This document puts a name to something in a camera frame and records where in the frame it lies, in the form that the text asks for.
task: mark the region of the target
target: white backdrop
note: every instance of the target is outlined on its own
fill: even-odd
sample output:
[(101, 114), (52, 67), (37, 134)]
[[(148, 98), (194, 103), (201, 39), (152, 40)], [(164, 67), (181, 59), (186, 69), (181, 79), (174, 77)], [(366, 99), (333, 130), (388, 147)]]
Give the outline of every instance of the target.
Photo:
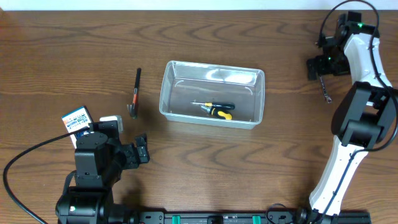
[[(273, 10), (331, 9), (343, 0), (0, 0), (3, 10)], [(398, 9), (398, 0), (369, 0), (376, 9)], [(339, 9), (369, 9), (360, 2)]]

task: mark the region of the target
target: yellow and black screwdriver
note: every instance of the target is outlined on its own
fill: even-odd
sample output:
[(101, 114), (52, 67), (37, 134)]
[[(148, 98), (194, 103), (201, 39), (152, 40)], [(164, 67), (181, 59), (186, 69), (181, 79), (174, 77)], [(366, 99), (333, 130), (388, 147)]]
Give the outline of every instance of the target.
[(224, 109), (224, 110), (233, 110), (235, 109), (235, 105), (233, 103), (211, 103), (211, 102), (206, 102), (206, 103), (197, 103), (197, 102), (191, 102), (193, 105), (203, 105), (203, 106), (209, 106), (209, 107), (214, 107), (218, 109)]
[(232, 114), (230, 112), (228, 112), (227, 110), (216, 108), (214, 106), (209, 107), (209, 106), (204, 106), (204, 105), (201, 105), (200, 108), (204, 112), (211, 114), (213, 116), (216, 116), (219, 119), (228, 119), (228, 120), (232, 119)]

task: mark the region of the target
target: gray storage box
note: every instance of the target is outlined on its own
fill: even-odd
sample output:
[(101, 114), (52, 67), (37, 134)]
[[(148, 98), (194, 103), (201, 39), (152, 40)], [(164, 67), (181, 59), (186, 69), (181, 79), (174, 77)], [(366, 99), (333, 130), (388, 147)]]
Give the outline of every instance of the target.
[[(163, 77), (159, 111), (170, 121), (252, 129), (261, 123), (265, 75), (260, 69), (170, 61)], [(190, 102), (234, 103), (232, 120), (206, 114)]]

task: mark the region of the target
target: green tape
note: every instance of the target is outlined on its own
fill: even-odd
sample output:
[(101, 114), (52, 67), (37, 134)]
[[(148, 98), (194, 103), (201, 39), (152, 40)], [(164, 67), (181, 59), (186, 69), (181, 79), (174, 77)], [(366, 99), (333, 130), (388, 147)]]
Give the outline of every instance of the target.
[(261, 224), (261, 217), (259, 215), (253, 215), (253, 224)]
[(181, 224), (181, 217), (179, 215), (173, 215), (172, 224)]

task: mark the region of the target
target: wooden table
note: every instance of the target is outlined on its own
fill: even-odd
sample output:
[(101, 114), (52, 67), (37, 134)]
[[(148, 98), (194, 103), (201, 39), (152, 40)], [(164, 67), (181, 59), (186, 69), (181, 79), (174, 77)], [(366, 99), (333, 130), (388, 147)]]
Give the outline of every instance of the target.
[[(331, 16), (333, 33), (339, 13)], [(123, 172), (116, 203), (167, 211), (263, 211), (272, 203), (298, 207), (329, 158), (330, 123), (351, 78), (328, 77), (326, 104), (305, 62), (326, 11), (76, 11), (3, 12), (0, 26), (0, 167), (24, 149), (66, 132), (61, 116), (86, 105), (93, 119), (120, 114), (127, 143), (147, 133), (151, 161)], [(374, 22), (373, 15), (363, 15)], [(398, 14), (381, 12), (380, 52), (398, 85)], [(159, 94), (170, 60), (260, 68), (266, 106), (253, 130), (167, 121)], [(139, 119), (130, 119), (137, 67), (142, 68)], [(398, 214), (397, 143), (368, 155), (343, 209), (371, 212), (374, 223)], [(14, 193), (44, 220), (75, 169), (69, 138), (19, 159), (9, 171)], [(33, 223), (0, 187), (4, 223)]]

